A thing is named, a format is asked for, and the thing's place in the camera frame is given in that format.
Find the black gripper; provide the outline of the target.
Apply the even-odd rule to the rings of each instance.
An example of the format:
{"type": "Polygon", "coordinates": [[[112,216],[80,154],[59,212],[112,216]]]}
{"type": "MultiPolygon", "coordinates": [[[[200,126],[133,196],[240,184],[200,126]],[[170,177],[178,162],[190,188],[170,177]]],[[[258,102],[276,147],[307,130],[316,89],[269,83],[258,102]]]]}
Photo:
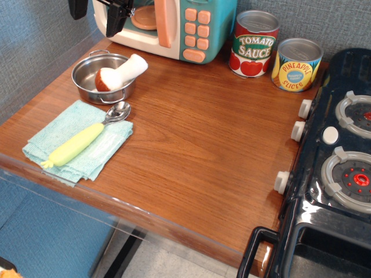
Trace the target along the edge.
{"type": "MultiPolygon", "coordinates": [[[[121,32],[126,21],[126,15],[134,15],[133,0],[98,0],[108,7],[106,37],[111,38],[121,32]]],[[[68,0],[70,15],[74,20],[86,16],[88,0],[68,0]]]]}

